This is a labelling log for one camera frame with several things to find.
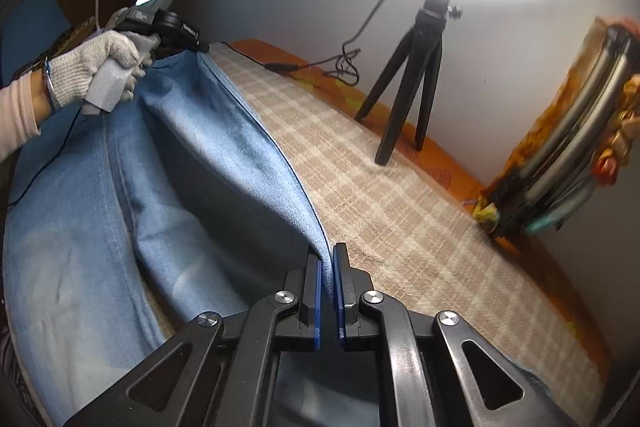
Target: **pink sleeve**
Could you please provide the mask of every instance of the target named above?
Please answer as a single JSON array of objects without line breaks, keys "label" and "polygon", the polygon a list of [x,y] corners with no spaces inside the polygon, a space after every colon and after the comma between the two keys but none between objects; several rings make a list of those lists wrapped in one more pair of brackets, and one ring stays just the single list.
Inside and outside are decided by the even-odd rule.
[{"label": "pink sleeve", "polygon": [[0,162],[40,131],[33,116],[31,73],[0,89]]}]

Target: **black tripod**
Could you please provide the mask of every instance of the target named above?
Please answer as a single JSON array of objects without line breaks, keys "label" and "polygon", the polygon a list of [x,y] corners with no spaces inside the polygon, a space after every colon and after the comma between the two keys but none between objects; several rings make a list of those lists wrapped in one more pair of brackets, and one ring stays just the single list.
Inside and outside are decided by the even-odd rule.
[{"label": "black tripod", "polygon": [[380,78],[356,114],[356,121],[361,121],[369,114],[402,64],[407,61],[394,107],[391,109],[385,133],[376,153],[378,165],[386,165],[391,158],[391,153],[400,137],[402,127],[424,77],[418,125],[415,130],[415,148],[418,151],[422,150],[431,116],[431,107],[433,107],[438,74],[440,73],[442,33],[447,25],[447,15],[451,15],[455,19],[462,15],[457,7],[449,7],[449,1],[424,1],[424,6],[415,18],[414,27],[402,38],[380,74]]}]

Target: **plaid tablecloth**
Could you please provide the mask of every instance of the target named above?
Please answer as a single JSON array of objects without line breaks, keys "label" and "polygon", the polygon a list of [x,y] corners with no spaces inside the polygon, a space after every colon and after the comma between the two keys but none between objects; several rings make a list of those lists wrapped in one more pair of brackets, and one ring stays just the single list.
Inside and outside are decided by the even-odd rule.
[{"label": "plaid tablecloth", "polygon": [[546,296],[492,247],[426,174],[293,81],[223,44],[210,57],[238,86],[289,158],[333,243],[354,267],[417,312],[453,309],[507,356],[539,375],[581,425],[598,406],[596,366]]}]

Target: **triangular cutout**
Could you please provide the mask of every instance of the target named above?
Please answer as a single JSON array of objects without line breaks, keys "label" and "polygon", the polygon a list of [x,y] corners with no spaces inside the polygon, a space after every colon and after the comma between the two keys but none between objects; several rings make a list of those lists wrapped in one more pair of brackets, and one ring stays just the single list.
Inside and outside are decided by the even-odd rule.
[{"label": "triangular cutout", "polygon": [[522,398],[522,388],[501,370],[478,344],[465,341],[462,343],[462,349],[487,409],[495,411]]},{"label": "triangular cutout", "polygon": [[130,399],[154,411],[162,411],[178,384],[193,345],[181,343],[127,391]]}]

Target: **glove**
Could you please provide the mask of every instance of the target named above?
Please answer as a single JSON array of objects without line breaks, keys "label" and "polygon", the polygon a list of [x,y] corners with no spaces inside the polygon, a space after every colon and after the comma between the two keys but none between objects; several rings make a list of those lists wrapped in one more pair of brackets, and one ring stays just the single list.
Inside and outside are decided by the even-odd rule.
[{"label": "glove", "polygon": [[[123,68],[134,68],[132,76],[142,77],[142,61],[133,42],[115,31],[107,31],[76,49],[49,61],[52,95],[60,107],[84,99],[94,74],[108,57],[115,58]],[[124,100],[133,98],[137,80],[127,82]]]}]

